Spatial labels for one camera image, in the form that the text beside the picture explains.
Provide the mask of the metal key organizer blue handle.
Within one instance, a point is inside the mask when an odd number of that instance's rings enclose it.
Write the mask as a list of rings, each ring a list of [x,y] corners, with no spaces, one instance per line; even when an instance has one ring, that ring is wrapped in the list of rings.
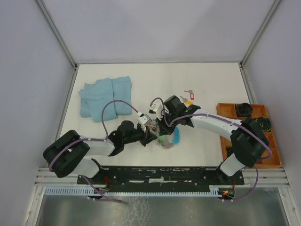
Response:
[[[163,149],[169,149],[173,146],[177,145],[180,141],[180,132],[177,127],[175,127],[174,132],[172,134],[160,134],[159,133],[159,126],[158,126],[159,120],[152,121],[148,126],[152,130],[154,134],[157,135],[157,141],[156,144],[161,146]],[[165,139],[159,138],[159,136],[166,135]]]

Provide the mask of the key yellow tag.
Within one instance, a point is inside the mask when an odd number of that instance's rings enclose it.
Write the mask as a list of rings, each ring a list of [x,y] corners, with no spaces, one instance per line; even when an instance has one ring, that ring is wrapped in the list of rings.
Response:
[[[182,101],[183,101],[185,104],[187,104],[187,105],[192,105],[192,104],[193,104],[193,102],[192,102],[192,101],[189,101],[187,98],[184,98],[184,97],[182,97],[182,96],[180,96],[180,98],[181,98]]]

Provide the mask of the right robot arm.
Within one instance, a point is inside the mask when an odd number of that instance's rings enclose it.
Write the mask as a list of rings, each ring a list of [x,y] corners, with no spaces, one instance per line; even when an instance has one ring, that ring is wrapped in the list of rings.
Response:
[[[216,180],[221,184],[231,181],[237,171],[253,167],[257,161],[272,156],[269,141],[251,118],[241,121],[211,114],[197,105],[186,106],[177,96],[171,96],[160,104],[152,101],[149,110],[157,116],[161,135],[172,134],[181,124],[208,130],[231,142],[230,155],[216,172]]]

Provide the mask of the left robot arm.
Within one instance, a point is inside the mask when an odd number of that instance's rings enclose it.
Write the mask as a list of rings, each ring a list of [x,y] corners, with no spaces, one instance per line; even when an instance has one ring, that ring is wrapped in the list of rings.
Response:
[[[43,158],[49,164],[49,171],[63,178],[69,174],[87,176],[93,183],[103,181],[104,172],[97,163],[87,156],[116,156],[124,150],[125,145],[140,142],[142,146],[157,139],[153,130],[143,128],[141,124],[123,121],[107,139],[81,137],[75,130],[70,130],[50,145]]]

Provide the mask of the light blue folded cloth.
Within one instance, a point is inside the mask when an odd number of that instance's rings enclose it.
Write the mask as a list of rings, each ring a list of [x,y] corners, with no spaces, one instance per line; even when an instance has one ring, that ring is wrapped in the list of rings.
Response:
[[[110,121],[119,115],[131,115],[132,82],[129,76],[115,79],[97,80],[93,84],[85,83],[79,91],[80,116],[92,118],[93,122]]]

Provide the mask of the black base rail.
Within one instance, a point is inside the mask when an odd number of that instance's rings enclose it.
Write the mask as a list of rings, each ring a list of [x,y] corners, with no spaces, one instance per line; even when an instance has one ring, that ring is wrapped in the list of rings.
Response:
[[[241,171],[225,175],[217,167],[159,167],[159,166],[104,166],[89,179],[93,185],[125,185],[133,182],[184,182],[201,186],[244,185]]]

